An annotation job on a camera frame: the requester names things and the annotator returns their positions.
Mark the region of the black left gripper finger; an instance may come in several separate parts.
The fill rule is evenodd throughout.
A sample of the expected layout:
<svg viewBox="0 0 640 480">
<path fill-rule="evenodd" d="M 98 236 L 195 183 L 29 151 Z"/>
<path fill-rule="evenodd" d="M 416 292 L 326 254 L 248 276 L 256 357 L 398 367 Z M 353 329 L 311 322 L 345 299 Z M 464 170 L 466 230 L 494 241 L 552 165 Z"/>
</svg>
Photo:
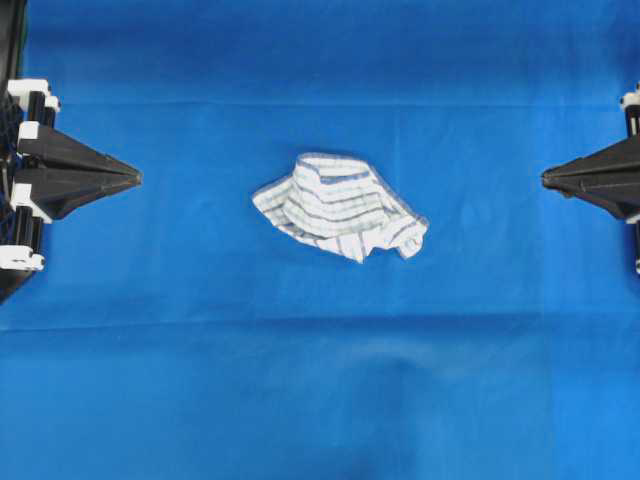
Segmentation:
<svg viewBox="0 0 640 480">
<path fill-rule="evenodd" d="M 14 209 L 43 221 L 64 219 L 86 204 L 139 186 L 141 178 L 95 171 L 25 169 L 14 176 Z"/>
<path fill-rule="evenodd" d="M 46 165 L 141 178 L 141 173 L 132 166 L 40 123 L 20 124 L 17 151 Z"/>
</svg>

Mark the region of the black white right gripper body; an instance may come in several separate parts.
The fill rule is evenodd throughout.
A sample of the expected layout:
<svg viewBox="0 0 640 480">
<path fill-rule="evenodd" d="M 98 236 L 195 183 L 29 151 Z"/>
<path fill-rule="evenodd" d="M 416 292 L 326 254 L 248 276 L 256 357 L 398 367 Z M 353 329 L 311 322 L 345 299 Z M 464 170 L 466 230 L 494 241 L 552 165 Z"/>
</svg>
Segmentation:
<svg viewBox="0 0 640 480">
<path fill-rule="evenodd" d="M 635 89 L 631 92 L 624 94 L 619 101 L 620 108 L 625 115 L 627 136 L 633 137 L 639 134 L 639 105 L 640 105 L 640 86 L 636 84 Z M 640 272 L 640 259 L 639 259 L 639 241 L 640 241 L 640 229 L 639 229 L 639 213 L 632 215 L 627 221 L 634 227 L 635 235 L 635 249 L 636 260 L 635 269 L 636 272 Z"/>
</svg>

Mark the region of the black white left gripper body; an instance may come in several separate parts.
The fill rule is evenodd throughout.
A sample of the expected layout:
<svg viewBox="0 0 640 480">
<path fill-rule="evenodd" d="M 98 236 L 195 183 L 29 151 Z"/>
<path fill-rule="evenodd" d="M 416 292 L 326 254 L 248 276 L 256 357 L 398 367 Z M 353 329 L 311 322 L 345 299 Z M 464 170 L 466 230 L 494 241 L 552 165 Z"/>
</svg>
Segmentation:
<svg viewBox="0 0 640 480">
<path fill-rule="evenodd" d="M 37 166 L 18 149 L 21 140 L 34 140 L 41 126 L 54 127 L 60 101 L 45 79 L 10 79 L 3 98 L 1 119 L 1 268 L 39 272 L 43 227 L 52 219 L 31 199 L 33 186 L 16 180 L 17 173 Z"/>
</svg>

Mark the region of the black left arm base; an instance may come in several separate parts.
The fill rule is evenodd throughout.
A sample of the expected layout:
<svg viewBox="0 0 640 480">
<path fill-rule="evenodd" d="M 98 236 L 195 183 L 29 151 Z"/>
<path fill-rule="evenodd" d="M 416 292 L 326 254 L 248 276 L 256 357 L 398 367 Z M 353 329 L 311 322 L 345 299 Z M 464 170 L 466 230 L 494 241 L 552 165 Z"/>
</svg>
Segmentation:
<svg viewBox="0 0 640 480">
<path fill-rule="evenodd" d="M 1 101 L 8 96 L 8 82 L 22 75 L 27 35 L 27 1 L 0 1 Z"/>
</svg>

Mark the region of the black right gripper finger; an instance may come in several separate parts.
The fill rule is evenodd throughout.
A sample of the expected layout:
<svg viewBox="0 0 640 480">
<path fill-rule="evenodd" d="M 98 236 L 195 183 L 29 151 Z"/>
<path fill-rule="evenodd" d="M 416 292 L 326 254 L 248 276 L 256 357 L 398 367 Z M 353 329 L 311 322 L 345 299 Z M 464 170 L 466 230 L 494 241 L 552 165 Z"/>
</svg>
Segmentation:
<svg viewBox="0 0 640 480">
<path fill-rule="evenodd" d="M 543 172 L 543 180 L 639 171 L 639 136 L 631 136 L 586 157 Z"/>
<path fill-rule="evenodd" d="M 543 175 L 542 185 L 567 198 L 578 198 L 626 223 L 639 220 L 639 183 L 598 180 L 595 177 Z"/>
</svg>

